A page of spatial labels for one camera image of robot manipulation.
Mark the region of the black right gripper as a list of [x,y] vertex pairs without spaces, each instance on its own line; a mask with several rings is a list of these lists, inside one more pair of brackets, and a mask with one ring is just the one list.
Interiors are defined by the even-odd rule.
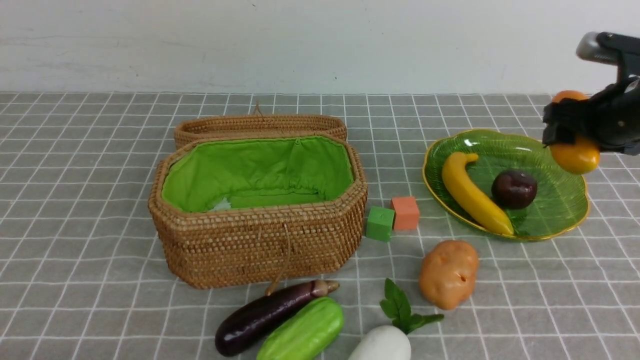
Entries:
[[589,100],[563,98],[543,109],[544,146],[574,144],[590,137],[601,152],[640,153],[640,87],[638,77],[608,85]]

